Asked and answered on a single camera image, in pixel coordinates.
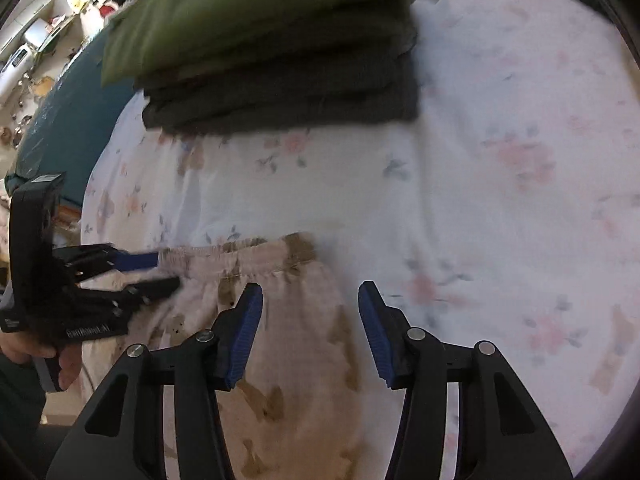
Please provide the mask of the person's left hand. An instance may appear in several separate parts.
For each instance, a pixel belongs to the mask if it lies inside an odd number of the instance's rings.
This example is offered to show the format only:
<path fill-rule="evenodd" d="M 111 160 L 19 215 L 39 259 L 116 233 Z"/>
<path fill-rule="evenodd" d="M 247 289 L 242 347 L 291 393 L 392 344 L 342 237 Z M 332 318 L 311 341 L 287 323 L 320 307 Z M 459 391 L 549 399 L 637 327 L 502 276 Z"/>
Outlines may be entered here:
<path fill-rule="evenodd" d="M 26 333 L 2 333 L 1 353 L 15 364 L 28 364 L 35 358 L 58 359 L 58 385 L 67 390 L 78 378 L 82 367 L 80 344 L 69 344 L 61 350 L 43 344 L 36 336 Z"/>

